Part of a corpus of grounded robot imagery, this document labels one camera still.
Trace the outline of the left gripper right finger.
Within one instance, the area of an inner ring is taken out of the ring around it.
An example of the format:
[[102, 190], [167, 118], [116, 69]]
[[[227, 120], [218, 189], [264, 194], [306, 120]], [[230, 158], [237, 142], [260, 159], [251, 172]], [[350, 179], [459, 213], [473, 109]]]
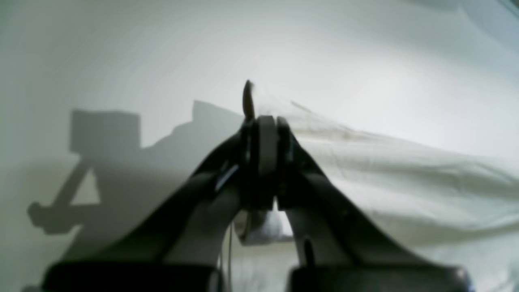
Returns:
[[258, 118], [258, 172], [270, 175], [285, 211], [300, 266], [289, 292], [472, 292], [460, 267], [434, 264], [385, 234], [326, 177], [285, 118]]

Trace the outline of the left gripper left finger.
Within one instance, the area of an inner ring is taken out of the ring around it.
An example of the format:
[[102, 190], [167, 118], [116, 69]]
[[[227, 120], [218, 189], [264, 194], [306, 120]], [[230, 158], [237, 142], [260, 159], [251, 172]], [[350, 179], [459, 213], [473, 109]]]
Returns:
[[74, 111], [71, 146], [80, 154], [49, 207], [48, 234], [83, 226], [79, 240], [48, 268], [45, 292], [220, 292], [218, 258], [236, 214], [260, 206], [260, 130], [253, 83], [244, 120], [196, 105], [193, 121], [156, 144], [137, 144], [137, 117]]

